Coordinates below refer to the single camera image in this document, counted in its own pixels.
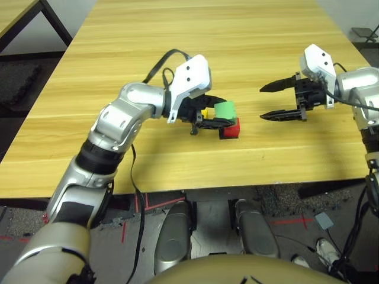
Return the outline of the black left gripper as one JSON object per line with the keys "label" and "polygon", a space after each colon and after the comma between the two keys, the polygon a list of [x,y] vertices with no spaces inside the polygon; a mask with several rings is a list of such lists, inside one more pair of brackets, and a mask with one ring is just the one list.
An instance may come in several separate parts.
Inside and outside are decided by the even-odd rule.
{"label": "black left gripper", "polygon": [[197,98],[185,98],[178,110],[177,118],[182,122],[191,124],[191,135],[198,134],[198,128],[207,130],[219,130],[233,126],[233,119],[225,118],[203,119],[202,110],[214,108],[215,104],[226,102],[217,96],[198,96]]}

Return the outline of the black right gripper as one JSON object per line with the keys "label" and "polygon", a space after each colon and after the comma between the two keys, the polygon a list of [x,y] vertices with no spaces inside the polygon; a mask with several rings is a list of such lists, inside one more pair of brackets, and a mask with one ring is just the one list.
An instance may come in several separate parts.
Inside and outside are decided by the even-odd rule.
{"label": "black right gripper", "polygon": [[260,115],[267,121],[306,121],[307,111],[326,103],[326,95],[318,82],[309,78],[301,78],[299,72],[289,78],[276,80],[260,88],[260,92],[279,92],[284,89],[295,90],[297,109],[276,110]]}

